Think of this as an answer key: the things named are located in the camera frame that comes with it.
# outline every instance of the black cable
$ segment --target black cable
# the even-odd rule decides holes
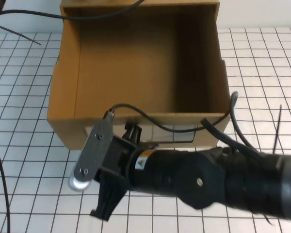
[[[243,135],[241,129],[239,128],[239,126],[237,124],[237,120],[236,120],[235,112],[234,112],[234,106],[236,104],[237,99],[238,99],[238,92],[233,92],[231,95],[231,101],[229,103],[229,110],[230,110],[230,116],[231,116],[231,121],[232,121],[233,127],[234,127],[236,133],[238,134],[239,138],[243,141],[243,143],[246,146],[256,150],[253,147],[253,145],[251,145],[251,143],[245,138],[245,136]]]
[[[0,159],[0,173],[1,173],[2,183],[3,183],[4,197],[5,197],[5,204],[6,204],[7,233],[11,233],[11,214],[10,214],[9,196],[8,196],[8,189],[6,186],[6,180],[5,180],[5,175],[4,175],[1,159]]]
[[[134,4],[119,10],[117,12],[113,12],[106,15],[100,15],[100,16],[91,16],[91,17],[72,17],[72,16],[60,16],[60,15],[54,15],[49,13],[43,13],[38,11],[28,11],[28,10],[5,10],[0,11],[0,16],[6,15],[6,14],[29,14],[29,15],[35,15],[35,16],[43,16],[43,17],[49,17],[49,18],[58,18],[58,19],[68,19],[68,20],[77,20],[77,21],[90,21],[90,20],[101,20],[101,19],[107,19],[111,17],[116,17],[121,14],[124,14],[136,7],[138,7],[141,3],[143,3],[145,0],[138,0]]]
[[[127,104],[127,103],[119,103],[114,105],[110,111],[114,112],[117,108],[129,108],[134,110],[135,112],[138,112],[141,116],[143,116],[144,118],[146,118],[147,120],[149,120],[150,122],[152,122],[154,125],[156,125],[157,127],[161,128],[162,130],[171,132],[171,133],[189,133],[189,132],[196,132],[196,131],[200,131],[200,130],[204,130],[205,127],[196,127],[196,128],[192,128],[192,129],[186,129],[186,130],[175,130],[175,129],[170,129],[167,128],[165,126],[163,126],[162,124],[160,124],[156,119],[150,117],[148,114],[146,114],[144,111],[140,110],[139,108],[131,105],[131,104]],[[213,126],[219,124],[220,122],[222,122],[227,116],[229,115],[229,111],[227,113],[225,113],[222,117],[220,117],[219,119],[217,119],[215,122],[212,123]]]

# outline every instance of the warning label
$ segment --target warning label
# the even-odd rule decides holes
[[[148,157],[139,157],[136,161],[135,169],[143,170],[145,168],[147,158]]]

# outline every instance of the screw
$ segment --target screw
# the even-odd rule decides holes
[[[101,134],[96,134],[95,136],[98,140],[101,140],[103,138],[103,136]]]
[[[80,173],[83,173],[83,175],[86,176],[88,174],[88,169],[87,168],[85,168],[85,169],[80,168]]]
[[[201,178],[197,178],[197,185],[200,186],[200,187],[202,187],[203,184],[204,183],[203,183],[202,179]]]

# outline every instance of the open cardboard box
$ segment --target open cardboard box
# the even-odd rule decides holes
[[[117,11],[134,0],[63,0],[65,16]],[[106,110],[129,103],[165,125],[201,126],[228,111],[229,91],[221,59],[217,0],[145,0],[124,15],[98,21],[64,21],[59,62],[51,84],[48,121],[71,150],[81,149]],[[115,112],[115,125],[133,120],[156,131],[129,109]],[[224,130],[228,118],[217,125]],[[162,147],[208,147],[207,131],[192,143]]]

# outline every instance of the table surface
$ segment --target table surface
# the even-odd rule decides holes
[[[270,225],[263,216],[219,204],[196,211],[176,198],[135,192],[127,193],[109,222],[89,217],[99,186],[92,183],[84,193],[68,188],[67,177],[79,151],[66,149],[46,121],[61,34],[26,35],[42,46],[0,34],[0,155],[12,232],[291,233],[291,222],[285,220],[272,218]],[[224,29],[219,39],[230,92],[240,96],[235,111],[241,130],[257,149],[270,152],[282,104],[276,152],[291,154],[291,28]],[[236,138],[231,123],[226,133]],[[158,129],[154,133],[160,140],[191,136]],[[0,233],[6,232],[1,182],[0,178]]]

